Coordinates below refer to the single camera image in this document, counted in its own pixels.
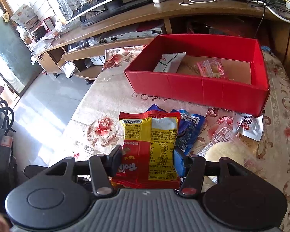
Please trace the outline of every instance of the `nutrition label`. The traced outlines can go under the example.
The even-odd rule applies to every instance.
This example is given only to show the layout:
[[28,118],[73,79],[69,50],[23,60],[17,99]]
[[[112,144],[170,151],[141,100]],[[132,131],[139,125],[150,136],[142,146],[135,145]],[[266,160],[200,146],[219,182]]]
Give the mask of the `nutrition label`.
[[149,180],[169,181],[177,179],[173,166],[173,148],[177,129],[152,129],[149,160]]

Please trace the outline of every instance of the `tiled floor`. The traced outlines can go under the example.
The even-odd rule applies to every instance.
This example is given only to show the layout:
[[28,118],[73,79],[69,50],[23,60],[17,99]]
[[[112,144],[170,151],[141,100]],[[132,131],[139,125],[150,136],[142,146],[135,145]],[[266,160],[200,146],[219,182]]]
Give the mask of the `tiled floor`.
[[59,138],[89,89],[84,79],[41,74],[14,108],[14,156],[20,171],[48,166]]

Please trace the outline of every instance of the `round black cover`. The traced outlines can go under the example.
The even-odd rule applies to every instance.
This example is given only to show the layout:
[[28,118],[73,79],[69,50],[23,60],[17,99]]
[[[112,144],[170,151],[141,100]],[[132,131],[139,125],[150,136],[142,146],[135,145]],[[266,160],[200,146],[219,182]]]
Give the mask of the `round black cover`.
[[5,200],[12,222],[31,229],[57,229],[75,222],[90,205],[89,193],[68,177],[30,179]]
[[256,177],[232,176],[203,196],[206,211],[233,229],[264,230],[279,227],[287,201],[277,188]]

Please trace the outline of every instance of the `red cardboard box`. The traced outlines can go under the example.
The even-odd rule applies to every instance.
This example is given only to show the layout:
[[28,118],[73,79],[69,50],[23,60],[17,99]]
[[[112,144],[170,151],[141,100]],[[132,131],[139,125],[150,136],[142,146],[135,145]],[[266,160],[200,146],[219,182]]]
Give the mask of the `red cardboard box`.
[[[186,52],[181,66],[209,58],[221,59],[228,79],[232,80],[153,72],[162,54],[179,52]],[[131,62],[125,74],[136,93],[254,116],[261,114],[270,93],[260,44],[258,40],[249,38],[199,34],[159,35]]]

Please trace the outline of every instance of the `pink package in box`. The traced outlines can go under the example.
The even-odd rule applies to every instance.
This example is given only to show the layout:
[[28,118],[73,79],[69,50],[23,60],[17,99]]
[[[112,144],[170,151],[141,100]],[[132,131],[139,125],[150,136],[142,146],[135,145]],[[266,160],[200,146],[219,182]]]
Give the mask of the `pink package in box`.
[[227,79],[222,63],[219,59],[198,62],[197,66],[202,77]]

